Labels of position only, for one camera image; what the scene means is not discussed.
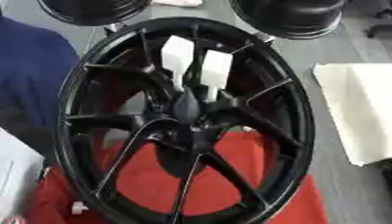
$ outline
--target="glossy black finish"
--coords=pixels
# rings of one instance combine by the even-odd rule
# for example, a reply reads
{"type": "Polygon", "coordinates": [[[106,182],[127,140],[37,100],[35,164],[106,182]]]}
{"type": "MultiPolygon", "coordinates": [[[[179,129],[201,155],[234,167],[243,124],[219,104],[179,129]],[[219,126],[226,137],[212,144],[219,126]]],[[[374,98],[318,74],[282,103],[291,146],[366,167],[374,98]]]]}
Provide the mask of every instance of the glossy black finish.
{"type": "Polygon", "coordinates": [[[38,0],[49,15],[73,25],[110,25],[135,16],[151,0],[38,0]]]}
{"type": "Polygon", "coordinates": [[[236,13],[261,32],[314,39],[333,31],[345,0],[231,0],[236,13]]]}
{"type": "Polygon", "coordinates": [[[178,17],[126,27],[104,39],[80,61],[61,91],[56,151],[60,165],[81,198],[113,223],[260,223],[282,208],[298,189],[312,160],[313,139],[312,110],[305,91],[276,52],[259,38],[233,26],[178,17]],[[177,92],[170,73],[160,65],[160,49],[171,35],[195,41],[195,60],[184,81],[185,89],[191,93],[177,92]],[[206,49],[234,55],[227,88],[212,103],[201,100],[203,87],[198,84],[206,49]],[[136,115],[83,112],[88,85],[92,82],[108,85],[102,77],[119,81],[118,87],[125,83],[130,95],[144,92],[143,112],[136,115]],[[181,114],[179,107],[199,109],[199,113],[181,114]],[[214,148],[236,125],[249,126],[279,145],[276,167],[256,189],[214,148]],[[91,156],[81,159],[80,154],[90,151],[91,145],[75,144],[75,139],[92,128],[129,132],[105,172],[94,168],[91,156]],[[169,214],[141,207],[116,191],[118,172],[146,143],[154,143],[159,153],[170,151],[183,158],[178,194],[169,214]],[[184,216],[189,186],[205,165],[231,182],[241,194],[241,201],[216,213],[184,216]]]}

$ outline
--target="wheel spoke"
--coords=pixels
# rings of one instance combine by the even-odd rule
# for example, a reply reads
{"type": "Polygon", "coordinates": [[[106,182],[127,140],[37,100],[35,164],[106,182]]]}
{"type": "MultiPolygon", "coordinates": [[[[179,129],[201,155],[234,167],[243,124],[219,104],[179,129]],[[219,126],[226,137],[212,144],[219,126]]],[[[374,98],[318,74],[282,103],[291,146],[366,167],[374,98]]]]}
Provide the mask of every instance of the wheel spoke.
{"type": "Polygon", "coordinates": [[[241,174],[238,173],[237,170],[216,151],[203,156],[200,162],[211,166],[223,177],[229,180],[241,193],[242,204],[246,206],[253,203],[265,204],[263,197],[259,195],[259,193],[252,188],[248,181],[245,180],[241,174]]]}
{"type": "Polygon", "coordinates": [[[240,108],[240,115],[247,121],[249,127],[255,128],[261,133],[265,133],[275,140],[277,140],[280,144],[289,145],[293,147],[302,147],[303,144],[294,139],[293,137],[287,135],[281,128],[277,127],[273,122],[271,122],[266,117],[260,115],[252,108],[244,107],[240,108]]]}
{"type": "Polygon", "coordinates": [[[200,157],[201,155],[192,154],[187,159],[187,161],[185,161],[185,176],[181,179],[179,183],[177,198],[171,210],[171,216],[167,222],[168,224],[176,224],[179,221],[180,215],[184,208],[184,204],[186,203],[186,195],[192,183],[194,173],[199,164],[200,157]]]}
{"type": "Polygon", "coordinates": [[[238,109],[241,107],[248,107],[250,102],[262,97],[266,94],[273,93],[274,91],[291,84],[291,79],[286,79],[278,82],[277,84],[268,87],[262,91],[257,91],[256,93],[233,97],[230,93],[225,90],[220,91],[221,99],[219,101],[211,102],[207,107],[207,113],[218,112],[222,110],[238,109]]]}
{"type": "Polygon", "coordinates": [[[286,85],[291,84],[291,83],[292,83],[292,79],[286,79],[286,80],[280,81],[277,84],[275,84],[271,87],[268,87],[268,88],[266,88],[256,94],[251,94],[249,96],[241,97],[240,101],[243,100],[243,101],[245,101],[246,105],[249,105],[250,102],[255,100],[256,98],[261,97],[266,94],[269,94],[271,92],[277,91],[278,89],[285,87],[286,85]]]}
{"type": "Polygon", "coordinates": [[[66,122],[81,130],[92,128],[134,130],[143,125],[144,118],[141,115],[70,115],[66,118],[66,122]]]}
{"type": "Polygon", "coordinates": [[[203,63],[203,54],[201,51],[200,45],[200,28],[196,24],[192,28],[192,38],[193,42],[195,43],[194,51],[193,51],[193,63],[191,66],[191,83],[200,83],[200,76],[201,76],[201,66],[203,63]]]}
{"type": "Polygon", "coordinates": [[[127,81],[132,87],[143,88],[146,94],[146,101],[148,106],[152,109],[164,108],[165,104],[169,102],[175,95],[175,89],[168,83],[164,74],[154,73],[151,75],[143,71],[131,69],[124,66],[111,64],[86,64],[86,69],[96,70],[101,72],[110,72],[123,81],[127,81]]]}
{"type": "Polygon", "coordinates": [[[147,66],[154,69],[156,67],[156,65],[155,65],[154,60],[152,58],[151,48],[149,46],[147,38],[145,37],[145,30],[140,30],[138,33],[140,36],[140,40],[142,42],[144,57],[147,62],[147,66]]]}
{"type": "Polygon", "coordinates": [[[151,138],[160,134],[162,127],[174,128],[181,124],[171,118],[160,118],[148,121],[140,129],[134,131],[129,135],[129,138],[124,142],[122,148],[119,150],[114,162],[104,175],[102,181],[95,190],[95,196],[101,198],[102,195],[112,190],[114,181],[118,172],[123,168],[127,161],[145,144],[153,142],[151,138]]]}

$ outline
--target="black rim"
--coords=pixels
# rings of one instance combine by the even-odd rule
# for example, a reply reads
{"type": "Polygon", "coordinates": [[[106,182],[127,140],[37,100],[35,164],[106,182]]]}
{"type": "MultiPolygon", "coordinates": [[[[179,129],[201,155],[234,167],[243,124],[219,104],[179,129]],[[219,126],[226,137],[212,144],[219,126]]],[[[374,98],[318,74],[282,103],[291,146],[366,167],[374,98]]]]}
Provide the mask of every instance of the black rim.
{"type": "Polygon", "coordinates": [[[276,24],[269,25],[270,21],[257,21],[251,17],[248,13],[242,10],[239,0],[230,0],[230,3],[236,12],[236,14],[244,21],[255,27],[261,32],[268,33],[279,38],[284,39],[315,39],[324,36],[336,29],[341,20],[341,12],[336,14],[336,18],[323,27],[311,26],[311,27],[290,27],[290,26],[279,26],[276,24]]]}
{"type": "Polygon", "coordinates": [[[109,11],[108,14],[100,15],[99,17],[86,17],[85,15],[80,15],[76,12],[70,14],[69,11],[57,11],[54,10],[51,5],[47,5],[45,0],[38,0],[38,3],[44,12],[64,23],[71,25],[98,26],[115,24],[132,18],[149,6],[151,0],[129,1],[128,4],[115,9],[115,11],[109,11]]]}
{"type": "MultiPolygon", "coordinates": [[[[58,160],[71,184],[89,206],[114,223],[257,223],[274,215],[298,189],[312,160],[314,123],[298,78],[269,46],[227,24],[175,17],[124,28],[93,48],[70,73],[62,88],[56,134],[58,160]],[[190,122],[179,121],[174,115],[172,104],[181,96],[172,87],[170,74],[162,69],[156,56],[171,35],[196,43],[196,57],[185,82],[191,90],[202,88],[194,84],[197,83],[194,80],[199,77],[207,48],[234,53],[227,90],[220,92],[217,102],[200,102],[198,119],[190,122]],[[130,55],[135,53],[143,53],[143,59],[131,66],[130,55]],[[238,71],[249,75],[238,75],[238,71]],[[130,86],[137,83],[137,91],[146,94],[143,113],[97,115],[81,110],[81,98],[88,84],[108,72],[130,86]],[[238,124],[268,135],[279,144],[276,167],[257,189],[214,150],[220,137],[238,124]],[[81,139],[91,128],[129,131],[128,140],[106,173],[81,164],[81,149],[91,148],[81,139]],[[116,192],[116,174],[146,142],[185,153],[187,173],[180,181],[176,203],[168,214],[141,207],[116,192]],[[209,165],[227,178],[241,193],[241,202],[217,213],[182,215],[197,164],[209,165]]],[[[94,163],[91,155],[88,159],[90,164],[94,163]]]]}

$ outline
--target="white sheet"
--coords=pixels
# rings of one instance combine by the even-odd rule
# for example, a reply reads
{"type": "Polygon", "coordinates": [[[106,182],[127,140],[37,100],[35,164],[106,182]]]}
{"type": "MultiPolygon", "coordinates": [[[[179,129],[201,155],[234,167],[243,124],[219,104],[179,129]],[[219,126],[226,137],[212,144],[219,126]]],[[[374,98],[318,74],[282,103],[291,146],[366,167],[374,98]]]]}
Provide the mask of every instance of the white sheet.
{"type": "Polygon", "coordinates": [[[392,158],[392,64],[316,65],[314,74],[350,162],[392,158]]]}
{"type": "Polygon", "coordinates": [[[0,128],[0,223],[21,212],[44,158],[0,128]]]}

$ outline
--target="rim lip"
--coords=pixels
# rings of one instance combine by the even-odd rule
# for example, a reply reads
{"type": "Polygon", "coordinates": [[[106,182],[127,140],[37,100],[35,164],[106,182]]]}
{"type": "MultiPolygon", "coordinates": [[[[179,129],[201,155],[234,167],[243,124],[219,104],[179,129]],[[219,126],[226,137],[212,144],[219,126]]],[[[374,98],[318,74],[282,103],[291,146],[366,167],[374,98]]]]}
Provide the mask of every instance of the rim lip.
{"type": "Polygon", "coordinates": [[[325,28],[317,29],[313,27],[284,27],[278,26],[273,27],[267,24],[263,24],[257,22],[254,18],[252,18],[249,14],[245,13],[239,5],[238,0],[230,0],[231,6],[234,9],[235,13],[237,14],[240,19],[248,23],[249,25],[253,26],[257,30],[261,32],[265,32],[269,35],[276,36],[283,39],[316,39],[326,34],[334,31],[340,24],[342,19],[342,12],[340,11],[336,18],[325,28]],[[295,30],[299,29],[313,29],[314,31],[303,31],[303,32],[295,32],[295,30]]]}
{"type": "Polygon", "coordinates": [[[259,45],[265,48],[263,50],[268,54],[269,58],[273,59],[273,61],[271,61],[271,65],[274,66],[276,70],[282,71],[284,74],[287,74],[290,78],[293,79],[293,85],[295,85],[297,90],[297,98],[299,101],[301,101],[299,107],[301,107],[302,109],[301,112],[303,113],[303,118],[305,119],[304,123],[306,124],[306,127],[304,128],[304,133],[299,134],[302,135],[303,138],[305,139],[303,142],[304,142],[304,151],[306,153],[303,153],[301,159],[297,159],[297,161],[295,162],[294,165],[297,165],[297,172],[295,173],[295,175],[292,175],[294,177],[292,177],[291,179],[289,179],[289,181],[287,181],[289,182],[289,184],[285,188],[285,191],[282,193],[282,195],[277,200],[275,200],[275,203],[273,203],[269,209],[266,209],[264,213],[261,213],[256,217],[252,216],[252,218],[247,219],[244,223],[256,224],[259,223],[260,221],[268,220],[270,217],[272,217],[274,214],[280,211],[280,209],[282,209],[284,205],[295,194],[295,192],[299,188],[301,180],[305,177],[309,165],[312,161],[312,153],[313,153],[314,137],[315,137],[315,126],[314,126],[314,120],[312,115],[312,108],[308,101],[306,92],[302,87],[301,83],[299,82],[298,77],[293,73],[293,71],[286,64],[283,58],[279,56],[277,52],[275,52],[272,48],[265,45],[257,37],[254,37],[251,34],[242,31],[236,27],[233,27],[232,25],[229,24],[223,24],[220,22],[198,18],[198,17],[170,17],[170,18],[152,19],[149,21],[144,21],[142,23],[126,27],[120,30],[119,32],[114,33],[110,37],[105,38],[94,48],[92,48],[80,60],[77,66],[75,66],[75,68],[67,76],[66,81],[64,82],[60,91],[60,104],[59,104],[59,111],[57,117],[58,120],[56,122],[56,129],[55,129],[55,144],[56,144],[55,152],[60,167],[63,169],[67,177],[67,180],[70,181],[70,184],[73,187],[73,189],[76,190],[76,192],[81,196],[81,198],[84,201],[86,201],[87,204],[90,205],[92,208],[96,209],[97,211],[100,211],[110,221],[113,221],[114,223],[124,223],[124,221],[130,224],[139,223],[136,220],[132,220],[128,216],[119,213],[113,207],[108,206],[106,203],[102,203],[100,200],[94,198],[91,192],[86,191],[87,184],[86,182],[79,179],[79,174],[77,174],[76,170],[74,169],[75,165],[73,164],[72,159],[70,159],[69,157],[70,151],[68,149],[70,147],[70,143],[69,141],[66,141],[66,138],[67,140],[69,140],[69,135],[63,137],[64,135],[67,135],[69,133],[69,129],[65,128],[64,125],[64,121],[65,121],[64,116],[67,115],[66,111],[68,108],[67,104],[69,98],[72,97],[72,95],[76,94],[75,93],[76,91],[70,88],[73,87],[74,83],[77,83],[78,80],[83,81],[84,77],[82,77],[83,75],[81,75],[81,73],[83,73],[84,70],[83,67],[86,63],[88,62],[91,63],[92,60],[94,62],[98,61],[99,59],[102,58],[102,56],[106,55],[106,53],[109,52],[111,49],[120,45],[121,43],[123,43],[123,41],[129,39],[129,37],[134,36],[136,30],[143,29],[149,24],[159,23],[159,22],[162,23],[163,21],[166,23],[178,23],[178,22],[187,23],[190,21],[191,23],[214,25],[214,26],[218,26],[219,28],[229,28],[231,30],[235,29],[237,33],[241,33],[242,35],[245,34],[248,36],[249,39],[252,39],[252,41],[255,41],[256,43],[260,43],[259,45]]]}
{"type": "Polygon", "coordinates": [[[142,0],[140,3],[135,4],[132,7],[128,7],[128,10],[122,11],[119,15],[114,15],[113,17],[102,17],[100,19],[74,19],[70,16],[60,13],[59,11],[51,9],[45,3],[45,0],[38,0],[38,4],[41,9],[46,12],[49,16],[58,19],[61,22],[80,25],[80,26],[100,26],[100,25],[111,25],[115,23],[120,23],[124,20],[134,17],[140,12],[147,8],[152,0],[142,0]]]}

